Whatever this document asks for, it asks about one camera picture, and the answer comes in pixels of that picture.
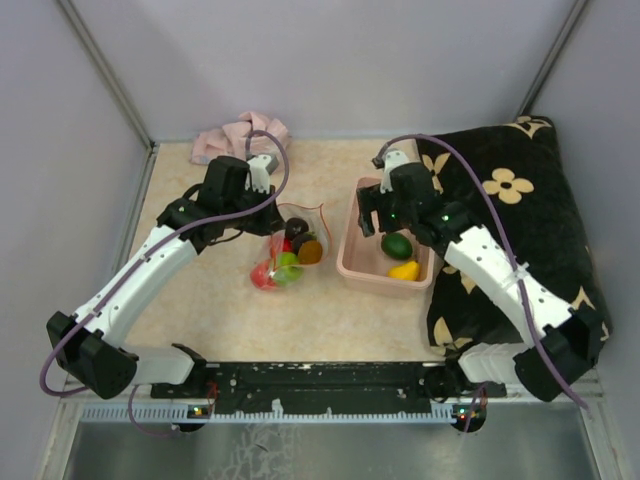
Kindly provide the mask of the dark plum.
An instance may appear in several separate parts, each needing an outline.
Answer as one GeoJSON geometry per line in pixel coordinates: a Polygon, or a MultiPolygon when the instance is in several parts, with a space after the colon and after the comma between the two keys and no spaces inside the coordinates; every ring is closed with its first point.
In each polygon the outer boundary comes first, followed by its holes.
{"type": "Polygon", "coordinates": [[[309,231],[309,224],[300,217],[291,217],[285,224],[285,238],[294,240],[297,236],[309,231]]]}
{"type": "Polygon", "coordinates": [[[292,243],[292,249],[293,249],[293,251],[292,251],[292,252],[293,252],[294,254],[298,254],[298,253],[299,253],[299,251],[300,251],[300,249],[301,249],[301,247],[302,247],[305,243],[307,243],[307,242],[309,242],[309,241],[315,241],[315,240],[316,240],[316,236],[315,236],[313,233],[311,233],[311,232],[304,232],[304,233],[301,233],[301,234],[297,235],[297,236],[296,236],[296,237],[291,241],[291,243],[292,243]]]}

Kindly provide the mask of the clear zip top bag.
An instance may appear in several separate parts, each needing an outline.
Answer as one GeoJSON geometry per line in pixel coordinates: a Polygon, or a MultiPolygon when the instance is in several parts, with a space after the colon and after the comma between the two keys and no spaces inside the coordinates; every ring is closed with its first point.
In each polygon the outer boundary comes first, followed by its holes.
{"type": "Polygon", "coordinates": [[[283,203],[278,210],[283,223],[266,237],[249,274],[252,285],[263,291],[291,287],[324,261],[332,247],[323,204],[283,203]]]}

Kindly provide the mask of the dark green avocado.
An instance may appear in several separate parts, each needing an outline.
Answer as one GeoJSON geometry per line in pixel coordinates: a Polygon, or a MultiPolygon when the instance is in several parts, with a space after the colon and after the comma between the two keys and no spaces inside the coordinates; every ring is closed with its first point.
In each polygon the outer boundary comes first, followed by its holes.
{"type": "Polygon", "coordinates": [[[381,240],[381,250],[394,260],[408,260],[413,256],[412,243],[399,232],[385,234],[381,240]]]}

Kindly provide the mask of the brown kiwi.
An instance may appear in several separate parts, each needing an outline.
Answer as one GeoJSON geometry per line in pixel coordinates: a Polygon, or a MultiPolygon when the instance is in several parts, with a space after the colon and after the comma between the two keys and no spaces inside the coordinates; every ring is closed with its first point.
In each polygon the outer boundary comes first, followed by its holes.
{"type": "Polygon", "coordinates": [[[318,240],[309,240],[300,246],[297,258],[301,265],[314,265],[321,261],[323,254],[322,244],[318,240]]]}

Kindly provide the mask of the green apple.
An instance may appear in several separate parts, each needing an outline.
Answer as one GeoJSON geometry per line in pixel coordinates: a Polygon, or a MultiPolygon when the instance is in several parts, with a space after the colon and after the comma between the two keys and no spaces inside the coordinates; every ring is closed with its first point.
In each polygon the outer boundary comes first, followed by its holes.
{"type": "Polygon", "coordinates": [[[298,257],[293,252],[279,253],[272,275],[274,283],[279,287],[286,287],[297,282],[304,273],[298,263],[298,257]]]}

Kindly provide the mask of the small red apple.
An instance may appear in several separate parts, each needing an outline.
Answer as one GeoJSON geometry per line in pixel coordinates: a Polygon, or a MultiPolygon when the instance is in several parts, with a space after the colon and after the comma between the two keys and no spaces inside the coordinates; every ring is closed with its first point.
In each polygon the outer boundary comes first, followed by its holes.
{"type": "Polygon", "coordinates": [[[268,291],[277,287],[276,283],[271,277],[271,267],[269,260],[256,265],[251,270],[249,278],[252,285],[259,290],[268,291]]]}

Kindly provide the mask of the pink plastic bin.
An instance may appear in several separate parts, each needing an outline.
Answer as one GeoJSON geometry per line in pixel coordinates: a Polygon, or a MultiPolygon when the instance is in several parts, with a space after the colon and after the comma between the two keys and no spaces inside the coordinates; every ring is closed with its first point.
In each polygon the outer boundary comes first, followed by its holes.
{"type": "Polygon", "coordinates": [[[361,177],[352,191],[346,210],[344,232],[336,259],[336,268],[344,278],[346,286],[359,292],[408,299],[424,294],[434,279],[435,253],[420,245],[408,230],[401,230],[413,248],[414,259],[420,265],[419,275],[414,281],[399,280],[387,276],[388,271],[404,261],[396,261],[381,249],[382,233],[364,237],[358,225],[359,208],[356,191],[361,187],[379,184],[374,177],[361,177]]]}

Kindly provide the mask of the yellow pear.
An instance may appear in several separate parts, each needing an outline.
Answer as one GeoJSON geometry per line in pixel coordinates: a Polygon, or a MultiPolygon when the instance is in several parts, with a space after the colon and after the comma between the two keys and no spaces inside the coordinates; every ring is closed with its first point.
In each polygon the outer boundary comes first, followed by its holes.
{"type": "Polygon", "coordinates": [[[387,276],[396,280],[416,281],[421,272],[420,264],[415,260],[410,260],[404,264],[397,265],[388,270],[387,276]]]}

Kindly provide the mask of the large red apple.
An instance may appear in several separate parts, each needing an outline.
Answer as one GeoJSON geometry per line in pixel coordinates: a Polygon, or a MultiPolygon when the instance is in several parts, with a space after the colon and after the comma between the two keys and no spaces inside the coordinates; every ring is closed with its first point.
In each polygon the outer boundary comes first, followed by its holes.
{"type": "Polygon", "coordinates": [[[276,247],[278,252],[292,252],[292,243],[286,237],[279,239],[276,242],[276,247]]]}

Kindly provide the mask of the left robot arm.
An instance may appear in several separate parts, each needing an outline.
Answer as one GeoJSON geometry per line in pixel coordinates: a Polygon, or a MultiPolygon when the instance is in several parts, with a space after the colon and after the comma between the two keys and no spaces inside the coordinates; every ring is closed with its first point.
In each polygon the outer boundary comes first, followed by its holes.
{"type": "Polygon", "coordinates": [[[102,399],[129,386],[169,384],[184,395],[201,394],[208,373],[199,356],[179,345],[130,347],[126,337],[141,313],[180,269],[228,229],[269,236],[284,221],[270,176],[278,160],[220,156],[202,183],[171,202],[142,247],[112,280],[71,315],[47,322],[57,364],[102,399]]]}

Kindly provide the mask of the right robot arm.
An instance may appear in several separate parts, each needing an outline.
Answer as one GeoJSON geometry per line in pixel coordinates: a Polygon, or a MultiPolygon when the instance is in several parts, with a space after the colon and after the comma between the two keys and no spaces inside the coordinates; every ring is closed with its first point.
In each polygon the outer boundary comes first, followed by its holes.
{"type": "Polygon", "coordinates": [[[356,192],[364,236],[409,231],[446,263],[469,277],[509,319],[519,344],[479,343],[446,372],[448,387],[470,395],[483,382],[521,384],[551,402],[572,396],[570,386],[592,369],[604,344],[602,316],[553,294],[520,265],[506,240],[496,241],[464,205],[446,203],[421,164],[392,164],[380,183],[356,192]]]}

